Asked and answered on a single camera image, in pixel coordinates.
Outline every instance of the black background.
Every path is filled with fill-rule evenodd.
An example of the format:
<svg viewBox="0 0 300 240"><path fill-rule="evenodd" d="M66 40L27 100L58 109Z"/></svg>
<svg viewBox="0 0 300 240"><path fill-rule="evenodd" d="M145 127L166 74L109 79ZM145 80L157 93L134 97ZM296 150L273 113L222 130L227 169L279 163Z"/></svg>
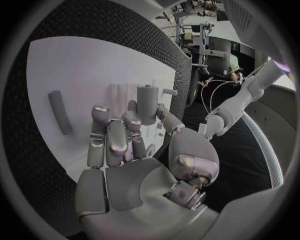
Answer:
<svg viewBox="0 0 300 240"><path fill-rule="evenodd" d="M1 25L1 41L0 49L5 46L4 43L9 39L10 34L14 31L16 25L22 22L29 10L32 9L39 1L27 0L26 2L7 1L2 2L0 25ZM273 0L256 1L263 4L266 9L271 9L271 13L276 16L285 30L288 31L290 39L297 42L298 34L297 27L292 28L291 24L297 23L298 8L291 7L280 2ZM299 54L299 47L295 49L295 54ZM275 239L279 236L284 238L294 238L299 233L298 217L300 212L300 197L299 197L299 184L294 186L294 196L291 198L290 203L281 215L275 225L269 226L269 231L264 234L262 239ZM30 231L21 223L16 217L13 208L7 203L4 195L0 194L0 205L2 212L1 221L1 235L8 239L36 239L30 234Z"/></svg>

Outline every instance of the black perforated panel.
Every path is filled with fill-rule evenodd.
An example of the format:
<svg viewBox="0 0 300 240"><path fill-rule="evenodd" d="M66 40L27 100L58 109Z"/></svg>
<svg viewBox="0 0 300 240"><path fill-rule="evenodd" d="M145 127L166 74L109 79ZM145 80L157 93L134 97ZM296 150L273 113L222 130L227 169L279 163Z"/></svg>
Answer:
<svg viewBox="0 0 300 240"><path fill-rule="evenodd" d="M183 117L191 61L156 26L133 11L105 0L66 0L40 23L11 69L2 108L7 159L23 194L34 209L65 236L80 232L74 211L76 183L46 146L32 115L26 84L26 61L33 40L79 36L120 44L147 54L176 70L170 111ZM84 234L76 239L84 239Z"/></svg>

